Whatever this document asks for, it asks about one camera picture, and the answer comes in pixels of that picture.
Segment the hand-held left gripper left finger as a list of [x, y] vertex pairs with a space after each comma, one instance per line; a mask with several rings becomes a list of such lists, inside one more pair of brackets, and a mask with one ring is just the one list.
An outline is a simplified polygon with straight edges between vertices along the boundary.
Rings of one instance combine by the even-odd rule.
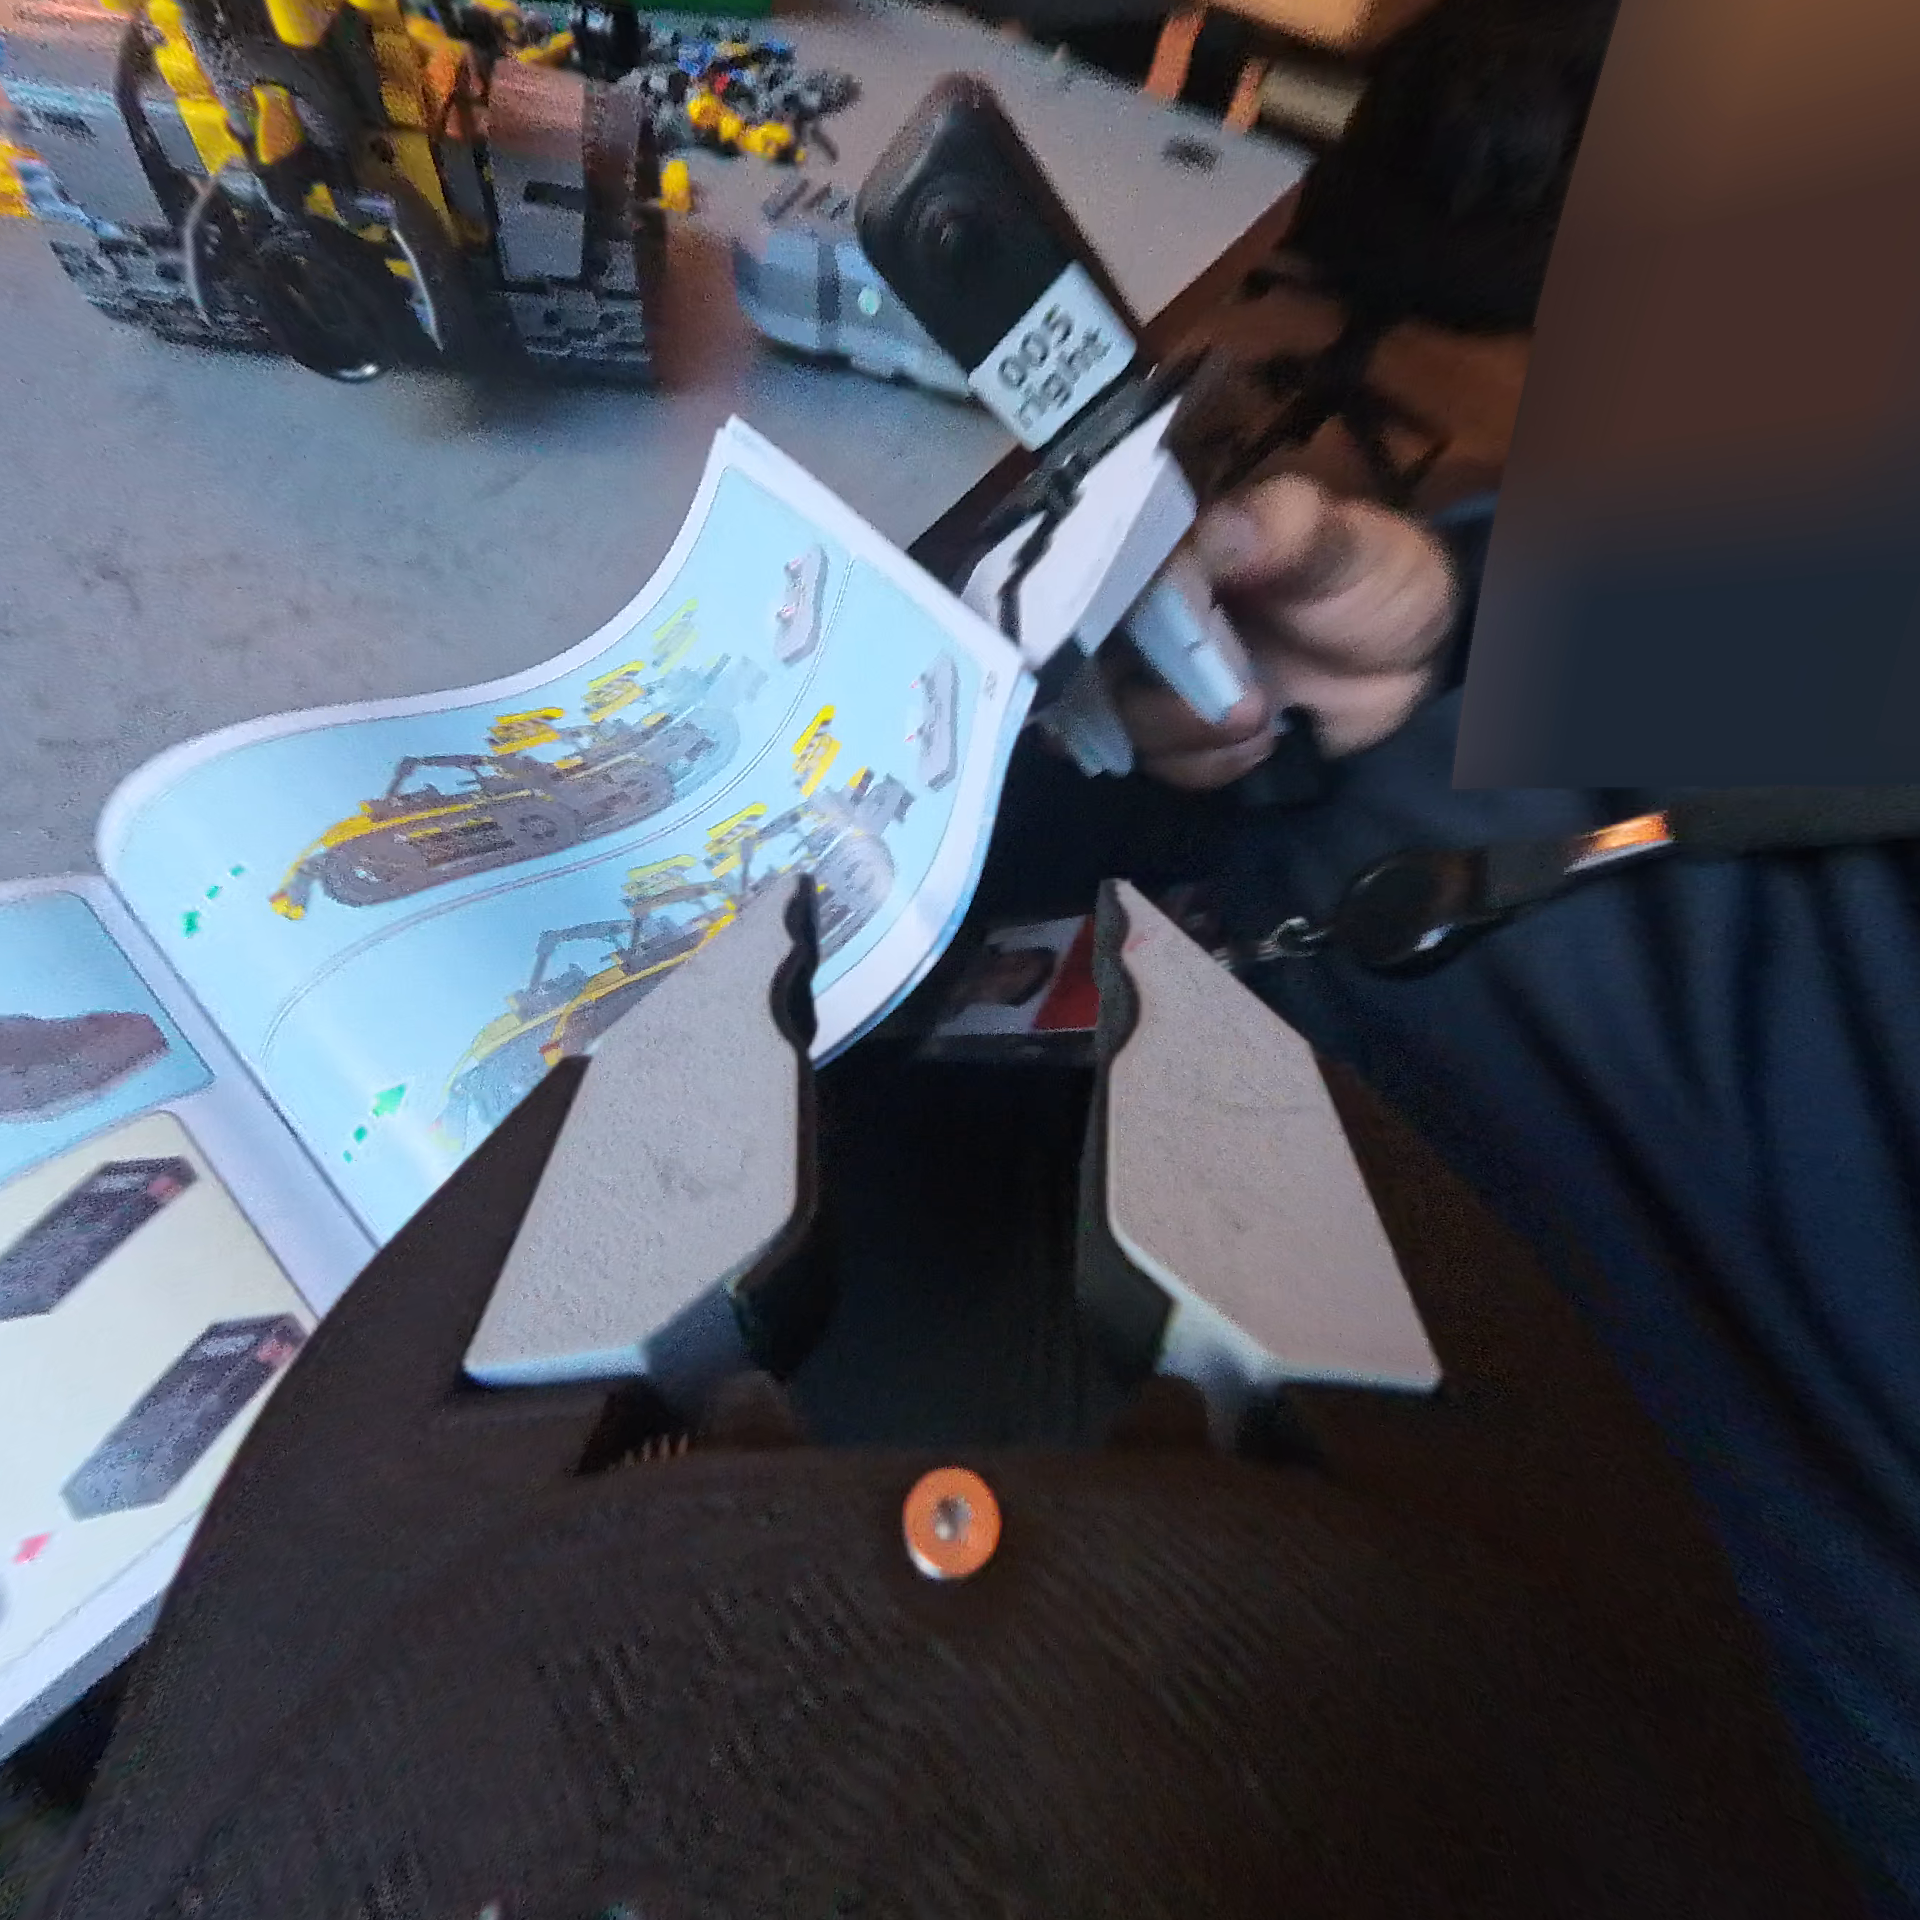
[[816, 957], [811, 880], [778, 880], [591, 1044], [470, 1380], [700, 1401], [800, 1367], [826, 1329]]

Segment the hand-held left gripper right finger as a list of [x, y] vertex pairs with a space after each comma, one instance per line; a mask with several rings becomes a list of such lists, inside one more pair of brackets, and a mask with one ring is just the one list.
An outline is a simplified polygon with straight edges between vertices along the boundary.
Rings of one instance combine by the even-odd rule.
[[1095, 908], [1075, 1303], [1220, 1444], [1293, 1385], [1426, 1398], [1442, 1361], [1311, 1046], [1131, 882]]

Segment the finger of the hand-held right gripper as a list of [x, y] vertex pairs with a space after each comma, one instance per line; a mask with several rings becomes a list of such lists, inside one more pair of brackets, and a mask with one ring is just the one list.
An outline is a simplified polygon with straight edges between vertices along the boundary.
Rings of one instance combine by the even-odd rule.
[[1043, 506], [1003, 582], [995, 625], [1026, 670], [1093, 656], [1131, 614], [1196, 518], [1166, 399]]
[[1043, 506], [1008, 506], [978, 530], [957, 573], [956, 593], [978, 616], [1000, 616], [1000, 589], [1024, 541], [1043, 524]]

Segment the brick model instruction booklet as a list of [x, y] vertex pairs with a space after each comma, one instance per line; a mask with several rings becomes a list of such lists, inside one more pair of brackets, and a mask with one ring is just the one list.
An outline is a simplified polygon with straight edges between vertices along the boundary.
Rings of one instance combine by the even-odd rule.
[[538, 1087], [813, 884], [816, 1063], [974, 895], [1034, 679], [746, 423], [510, 679], [183, 743], [5, 884], [5, 1758], [151, 1631], [311, 1328]]

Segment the grey desk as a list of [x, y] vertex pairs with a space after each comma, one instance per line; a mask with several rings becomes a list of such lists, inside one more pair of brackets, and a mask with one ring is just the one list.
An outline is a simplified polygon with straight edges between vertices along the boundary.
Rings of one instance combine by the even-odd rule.
[[[935, 79], [988, 82], [1143, 325], [1293, 188], [1134, 88], [956, 15], [804, 15], [800, 53], [861, 85], [855, 185]], [[162, 342], [93, 310], [38, 230], [5, 222], [5, 847], [78, 800], [99, 832], [139, 768], [286, 712], [474, 687], [594, 636], [654, 577], [714, 445], [747, 425], [902, 554], [1016, 456], [978, 402], [768, 352], [732, 241], [771, 169], [696, 175], [668, 245], [656, 381], [388, 373], [331, 383], [277, 356]], [[912, 559], [948, 588], [963, 561]]]

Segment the person's right hand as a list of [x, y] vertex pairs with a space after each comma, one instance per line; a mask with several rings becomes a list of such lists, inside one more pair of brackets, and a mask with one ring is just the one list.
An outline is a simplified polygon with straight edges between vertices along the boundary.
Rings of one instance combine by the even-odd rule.
[[1398, 732], [1442, 676], [1451, 559], [1429, 526], [1374, 500], [1282, 471], [1214, 503], [1179, 561], [1235, 625], [1252, 679], [1212, 725], [1147, 670], [1110, 663], [1114, 706], [1147, 776], [1191, 793], [1228, 785], [1274, 757], [1290, 709], [1342, 760]]

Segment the pile of loose brick pieces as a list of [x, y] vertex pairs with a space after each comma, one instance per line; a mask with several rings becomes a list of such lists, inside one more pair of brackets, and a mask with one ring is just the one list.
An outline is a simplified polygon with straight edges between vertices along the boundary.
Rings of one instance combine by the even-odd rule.
[[559, 24], [530, 15], [511, 60], [603, 85], [630, 85], [668, 153], [709, 150], [797, 166], [836, 160], [830, 121], [856, 104], [860, 78], [800, 60], [786, 39], [664, 24], [627, 5], [573, 5]]

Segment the wooden chair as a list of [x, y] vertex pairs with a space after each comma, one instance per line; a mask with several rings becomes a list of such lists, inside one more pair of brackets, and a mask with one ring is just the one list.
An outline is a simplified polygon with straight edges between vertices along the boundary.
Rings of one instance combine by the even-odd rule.
[[1280, 53], [1269, 5], [1167, 5], [1141, 79], [1158, 104], [1212, 112], [1235, 134], [1250, 134], [1263, 118], [1263, 87]]

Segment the id badge card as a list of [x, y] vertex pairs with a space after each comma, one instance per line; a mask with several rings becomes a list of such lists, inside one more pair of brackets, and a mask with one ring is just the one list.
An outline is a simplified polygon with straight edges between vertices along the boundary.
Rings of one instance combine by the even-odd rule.
[[1098, 1032], [1090, 914], [991, 927], [918, 1050], [963, 1064], [1072, 1063]]

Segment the person's navy clothing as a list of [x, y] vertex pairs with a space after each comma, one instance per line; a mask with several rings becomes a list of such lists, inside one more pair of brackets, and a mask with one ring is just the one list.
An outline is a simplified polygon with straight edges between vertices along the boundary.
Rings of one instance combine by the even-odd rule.
[[1915, 836], [1661, 852], [1431, 972], [1370, 972], [1330, 921], [1375, 864], [1571, 847], [1661, 805], [1453, 785], [1492, 512], [1431, 530], [1458, 584], [1447, 676], [1397, 733], [1196, 793], [1028, 760], [983, 903], [1043, 921], [1104, 880], [1212, 893], [1228, 968], [1591, 1316], [1708, 1510], [1870, 1910], [1915, 1914]]

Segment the yellow brick excavator model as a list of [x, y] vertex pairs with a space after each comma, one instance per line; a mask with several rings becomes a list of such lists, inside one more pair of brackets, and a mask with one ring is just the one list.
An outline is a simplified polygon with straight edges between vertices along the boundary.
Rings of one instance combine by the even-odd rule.
[[5, 5], [5, 207], [173, 344], [656, 381], [668, 110], [636, 5]]

